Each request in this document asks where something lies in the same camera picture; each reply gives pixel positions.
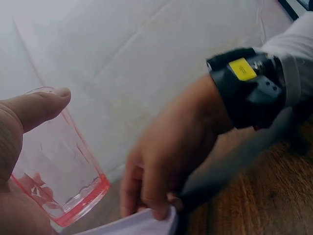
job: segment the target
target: white paper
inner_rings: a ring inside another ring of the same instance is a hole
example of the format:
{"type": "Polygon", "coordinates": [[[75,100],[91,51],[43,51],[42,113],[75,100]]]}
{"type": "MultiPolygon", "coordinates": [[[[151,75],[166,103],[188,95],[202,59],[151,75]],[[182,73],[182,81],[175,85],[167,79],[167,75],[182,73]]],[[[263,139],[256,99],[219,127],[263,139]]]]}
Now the white paper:
{"type": "Polygon", "coordinates": [[[111,179],[164,104],[206,73],[206,57],[260,46],[291,23],[272,0],[9,3],[1,16],[1,97],[42,83],[69,87],[69,111],[111,179]]]}

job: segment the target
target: wearable device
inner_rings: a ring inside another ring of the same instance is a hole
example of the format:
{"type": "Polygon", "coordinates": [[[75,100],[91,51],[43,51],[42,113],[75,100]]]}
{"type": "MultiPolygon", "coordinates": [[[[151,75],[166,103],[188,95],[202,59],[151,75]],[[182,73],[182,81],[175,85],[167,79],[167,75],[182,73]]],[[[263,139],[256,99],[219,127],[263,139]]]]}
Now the wearable device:
{"type": "Polygon", "coordinates": [[[280,60],[241,48],[207,60],[217,89],[236,128],[269,128],[285,105],[280,60]]]}

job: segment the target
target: wooden surface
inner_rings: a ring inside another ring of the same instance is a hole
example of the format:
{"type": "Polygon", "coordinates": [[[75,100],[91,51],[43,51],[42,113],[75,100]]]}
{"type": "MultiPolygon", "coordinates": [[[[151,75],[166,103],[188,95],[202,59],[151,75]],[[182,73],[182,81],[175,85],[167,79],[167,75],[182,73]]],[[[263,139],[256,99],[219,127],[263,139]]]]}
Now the wooden surface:
{"type": "MultiPolygon", "coordinates": [[[[180,235],[313,234],[313,119],[281,138],[284,122],[287,119],[279,119],[272,130],[257,135],[251,129],[236,130],[219,139],[212,157],[187,184],[186,205],[205,203],[181,217],[180,235]],[[263,151],[277,139],[278,143],[263,151]]],[[[119,182],[62,234],[117,219],[119,182]]]]}

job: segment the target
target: fingernail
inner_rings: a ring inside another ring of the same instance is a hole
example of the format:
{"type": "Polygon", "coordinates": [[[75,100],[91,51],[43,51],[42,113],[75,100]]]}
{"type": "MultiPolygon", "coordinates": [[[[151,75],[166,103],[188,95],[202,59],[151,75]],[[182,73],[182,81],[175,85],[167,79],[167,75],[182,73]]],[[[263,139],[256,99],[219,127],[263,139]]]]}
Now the fingernail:
{"type": "Polygon", "coordinates": [[[61,97],[70,95],[70,90],[67,87],[58,88],[52,91],[53,94],[56,94],[61,97]]]}

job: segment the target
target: sleeve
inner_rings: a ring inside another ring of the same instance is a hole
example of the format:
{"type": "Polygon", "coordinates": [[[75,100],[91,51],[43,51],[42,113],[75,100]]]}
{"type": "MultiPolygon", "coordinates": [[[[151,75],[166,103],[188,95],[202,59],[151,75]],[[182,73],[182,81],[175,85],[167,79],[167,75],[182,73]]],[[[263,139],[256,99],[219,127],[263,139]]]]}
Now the sleeve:
{"type": "Polygon", "coordinates": [[[269,40],[261,51],[277,56],[282,63],[286,107],[313,97],[313,12],[269,40]]]}

